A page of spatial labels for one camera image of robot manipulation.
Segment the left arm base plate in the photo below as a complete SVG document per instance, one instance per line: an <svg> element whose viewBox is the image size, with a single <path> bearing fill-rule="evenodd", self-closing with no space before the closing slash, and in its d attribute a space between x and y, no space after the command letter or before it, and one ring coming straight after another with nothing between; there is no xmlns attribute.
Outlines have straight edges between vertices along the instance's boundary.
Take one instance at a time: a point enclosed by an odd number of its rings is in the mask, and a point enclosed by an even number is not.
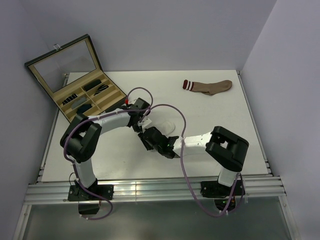
<svg viewBox="0 0 320 240"><path fill-rule="evenodd" d="M112 200L113 193L114 193L114 185L112 184L105 184L100 185L98 184L95 189L91 189L85 191L79 185L72 185L69 188L69 193L67 200L69 202L84 202L84 201L98 201L103 199Z"/></svg>

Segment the grey sock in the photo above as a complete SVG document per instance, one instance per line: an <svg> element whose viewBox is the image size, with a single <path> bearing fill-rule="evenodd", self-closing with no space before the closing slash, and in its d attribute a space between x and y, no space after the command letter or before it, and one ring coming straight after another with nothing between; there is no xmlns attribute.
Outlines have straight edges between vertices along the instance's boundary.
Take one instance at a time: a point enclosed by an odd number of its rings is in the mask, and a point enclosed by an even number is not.
<svg viewBox="0 0 320 240"><path fill-rule="evenodd" d="M84 102L86 102L86 97L82 96L79 99L75 100L72 105L71 105L71 109L76 109L78 106L82 105Z"/></svg>

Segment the navy blue sock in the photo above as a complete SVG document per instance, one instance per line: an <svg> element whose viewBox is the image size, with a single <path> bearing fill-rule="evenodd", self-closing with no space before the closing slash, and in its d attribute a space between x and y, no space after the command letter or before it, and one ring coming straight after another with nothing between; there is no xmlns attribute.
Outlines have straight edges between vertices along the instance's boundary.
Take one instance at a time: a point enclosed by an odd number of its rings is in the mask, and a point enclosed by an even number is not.
<svg viewBox="0 0 320 240"><path fill-rule="evenodd" d="M76 114L77 115L80 115L80 114L85 115L85 112L87 112L91 108L92 108L91 104L89 104L89 103L88 104L83 104L77 109Z"/></svg>

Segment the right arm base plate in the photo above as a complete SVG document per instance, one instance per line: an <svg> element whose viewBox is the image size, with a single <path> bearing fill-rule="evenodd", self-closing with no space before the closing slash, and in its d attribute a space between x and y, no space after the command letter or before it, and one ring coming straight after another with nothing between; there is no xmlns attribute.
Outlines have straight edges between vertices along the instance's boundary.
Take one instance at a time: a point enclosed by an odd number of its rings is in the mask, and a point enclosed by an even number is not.
<svg viewBox="0 0 320 240"><path fill-rule="evenodd" d="M217 180L213 181L201 181L200 182L201 190L200 194L204 198L226 198L230 195L232 186L228 187L225 185L222 185L218 183ZM233 195L234 196L241 196L242 194L245 194L245 189L242 186L242 181L237 180Z"/></svg>

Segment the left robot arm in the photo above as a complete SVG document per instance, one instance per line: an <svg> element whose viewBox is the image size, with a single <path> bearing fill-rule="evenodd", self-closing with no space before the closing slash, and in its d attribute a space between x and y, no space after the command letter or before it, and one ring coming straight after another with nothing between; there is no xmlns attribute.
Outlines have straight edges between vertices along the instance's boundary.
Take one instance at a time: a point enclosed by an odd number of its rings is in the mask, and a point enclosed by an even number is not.
<svg viewBox="0 0 320 240"><path fill-rule="evenodd" d="M117 128L129 127L139 132L138 122L150 107L138 108L136 105L117 108L114 111L96 116L76 114L63 134L60 145L65 159L71 162L79 194L86 200L91 200L98 193L98 180L92 166L99 138L102 134Z"/></svg>

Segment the white sock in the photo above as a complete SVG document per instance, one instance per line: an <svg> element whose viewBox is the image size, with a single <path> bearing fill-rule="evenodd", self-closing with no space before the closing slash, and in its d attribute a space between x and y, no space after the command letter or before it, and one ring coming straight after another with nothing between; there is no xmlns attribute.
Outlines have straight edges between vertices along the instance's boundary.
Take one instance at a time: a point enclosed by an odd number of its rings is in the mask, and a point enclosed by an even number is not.
<svg viewBox="0 0 320 240"><path fill-rule="evenodd" d="M171 121L164 121L160 124L159 130L163 135L169 135L175 130L175 124Z"/></svg>

